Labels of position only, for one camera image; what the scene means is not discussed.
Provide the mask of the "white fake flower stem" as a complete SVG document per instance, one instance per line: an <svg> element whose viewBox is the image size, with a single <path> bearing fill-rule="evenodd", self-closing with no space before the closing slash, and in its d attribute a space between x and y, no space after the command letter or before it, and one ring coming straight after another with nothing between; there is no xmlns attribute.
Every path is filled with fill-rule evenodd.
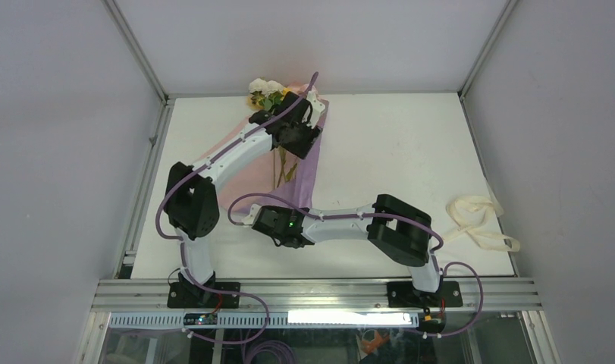
<svg viewBox="0 0 615 364"><path fill-rule="evenodd" d="M255 110L273 111L289 89L275 80L256 78L249 84L248 92L248 106Z"/></svg>

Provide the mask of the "pink purple wrapping paper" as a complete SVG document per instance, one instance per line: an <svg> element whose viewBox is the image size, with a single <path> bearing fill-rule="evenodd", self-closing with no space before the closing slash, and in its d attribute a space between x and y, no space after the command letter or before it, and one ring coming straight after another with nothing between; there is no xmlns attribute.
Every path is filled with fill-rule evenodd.
<svg viewBox="0 0 615 364"><path fill-rule="evenodd" d="M323 99L318 91L313 88L309 91L308 101L315 102L315 111L309 116L309 110L304 113L304 118L309 118L311 124L320 132L325 128L329 101ZM217 152L227 141L239 133L248 120L240 122L221 142L213 146L200 158L205 158L213 152ZM321 148L321 136L317 136L306 157L298 158L286 149L277 148L266 152L254 159L250 164L238 171L218 192L218 204L223 209L238 197L248 193L269 193L285 200L296 203L301 207L312 207L312 195L315 188L316 172ZM237 212L248 211L253 203L260 205L278 204L264 197L250 197L239 201L234 210Z"/></svg>

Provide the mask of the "cream ribbon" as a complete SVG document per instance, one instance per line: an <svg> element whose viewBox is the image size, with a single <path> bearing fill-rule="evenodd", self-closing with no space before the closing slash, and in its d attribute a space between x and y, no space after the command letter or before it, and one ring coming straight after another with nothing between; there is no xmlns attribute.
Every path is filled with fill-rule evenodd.
<svg viewBox="0 0 615 364"><path fill-rule="evenodd" d="M467 236L482 250L504 253L520 251L521 243L517 239L488 230L490 222L496 221L504 213L495 197L459 196L446 205L446 213L455 226L442 235L445 242Z"/></svg>

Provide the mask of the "yellow fake flower stem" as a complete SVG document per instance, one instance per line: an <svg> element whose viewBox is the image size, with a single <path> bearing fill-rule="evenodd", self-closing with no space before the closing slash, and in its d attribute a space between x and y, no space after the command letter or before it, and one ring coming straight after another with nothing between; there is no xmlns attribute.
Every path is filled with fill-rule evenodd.
<svg viewBox="0 0 615 364"><path fill-rule="evenodd" d="M286 149L278 147L273 152L272 161L274 163L273 174L272 174L272 177L273 177L272 187L273 188L278 188L282 184L290 182L291 180L294 179L295 170L297 169L298 163L293 162L290 164L290 167L287 166L289 164L289 156L288 156Z"/></svg>

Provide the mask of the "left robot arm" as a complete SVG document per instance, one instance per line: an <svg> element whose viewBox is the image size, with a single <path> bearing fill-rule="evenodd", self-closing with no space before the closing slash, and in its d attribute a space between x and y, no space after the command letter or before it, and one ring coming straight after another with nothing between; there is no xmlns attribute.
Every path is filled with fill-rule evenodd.
<svg viewBox="0 0 615 364"><path fill-rule="evenodd" d="M312 91L285 94L279 105L252 114L220 150L207 155L198 167L180 162L171 167L167 193L157 213L166 213L180 241L181 274L189 281L185 299L196 308L214 297L209 282L215 276L206 236L220 218L221 188L247 165L275 149L300 160L312 154L322 133L319 123L327 105Z"/></svg>

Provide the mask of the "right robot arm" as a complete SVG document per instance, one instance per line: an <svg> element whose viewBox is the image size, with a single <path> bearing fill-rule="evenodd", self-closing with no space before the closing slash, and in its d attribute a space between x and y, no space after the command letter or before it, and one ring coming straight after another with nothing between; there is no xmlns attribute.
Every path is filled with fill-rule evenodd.
<svg viewBox="0 0 615 364"><path fill-rule="evenodd" d="M429 214L392 195L380 194L373 203L353 209L318 210L288 202L254 206L243 223L294 249L330 240L367 240L408 268L419 305L432 307L444 295L435 256L443 238L431 229Z"/></svg>

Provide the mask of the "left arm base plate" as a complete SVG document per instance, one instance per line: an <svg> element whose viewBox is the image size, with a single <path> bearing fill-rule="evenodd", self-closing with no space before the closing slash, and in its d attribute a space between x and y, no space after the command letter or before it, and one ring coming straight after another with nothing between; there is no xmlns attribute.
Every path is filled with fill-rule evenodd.
<svg viewBox="0 0 615 364"><path fill-rule="evenodd" d="M240 307L240 297L232 293L206 292L188 282L169 284L166 306L169 309L214 309L221 304L222 309Z"/></svg>

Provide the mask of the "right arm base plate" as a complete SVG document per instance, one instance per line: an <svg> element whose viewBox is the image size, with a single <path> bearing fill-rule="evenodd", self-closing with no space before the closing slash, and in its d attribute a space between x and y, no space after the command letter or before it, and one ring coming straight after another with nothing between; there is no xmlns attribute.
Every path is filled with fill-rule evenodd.
<svg viewBox="0 0 615 364"><path fill-rule="evenodd" d="M387 282L386 289L390 308L456 308L463 305L460 286L456 281L442 281L433 293L417 290L405 281Z"/></svg>

